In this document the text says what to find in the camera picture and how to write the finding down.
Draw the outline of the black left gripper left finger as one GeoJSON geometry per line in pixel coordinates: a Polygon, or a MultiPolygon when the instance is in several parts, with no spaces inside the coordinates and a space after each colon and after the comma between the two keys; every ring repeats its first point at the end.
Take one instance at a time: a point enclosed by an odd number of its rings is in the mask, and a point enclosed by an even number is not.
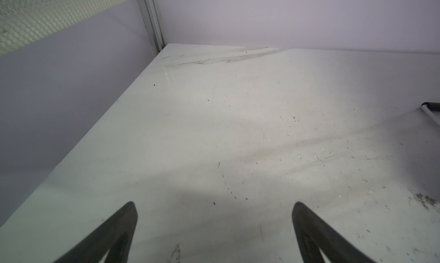
{"type": "Polygon", "coordinates": [[[57,263],[126,263],[138,221],[130,201],[85,239],[56,260],[57,263]]]}

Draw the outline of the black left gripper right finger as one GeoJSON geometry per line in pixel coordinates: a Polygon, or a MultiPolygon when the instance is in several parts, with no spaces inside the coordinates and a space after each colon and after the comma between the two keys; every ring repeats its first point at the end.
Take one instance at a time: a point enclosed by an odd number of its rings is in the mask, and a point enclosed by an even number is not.
{"type": "Polygon", "coordinates": [[[323,263],[323,255],[332,263],[373,262],[302,202],[295,203],[292,222],[305,263],[323,263]]]}

